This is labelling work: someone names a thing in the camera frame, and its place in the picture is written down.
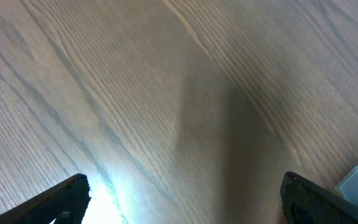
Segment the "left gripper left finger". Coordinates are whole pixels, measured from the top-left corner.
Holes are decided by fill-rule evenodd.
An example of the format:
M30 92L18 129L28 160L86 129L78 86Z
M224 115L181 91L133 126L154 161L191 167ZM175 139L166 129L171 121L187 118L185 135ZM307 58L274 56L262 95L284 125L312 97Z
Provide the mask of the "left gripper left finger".
M77 223L91 200L87 176L75 174L0 215L0 223Z

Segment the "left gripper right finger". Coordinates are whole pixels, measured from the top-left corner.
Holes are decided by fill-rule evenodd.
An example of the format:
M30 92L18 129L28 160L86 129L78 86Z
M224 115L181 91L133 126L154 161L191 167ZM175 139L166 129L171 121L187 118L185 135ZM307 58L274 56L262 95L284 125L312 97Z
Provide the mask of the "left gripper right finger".
M358 207L295 172L286 172L280 187L289 224L358 224Z

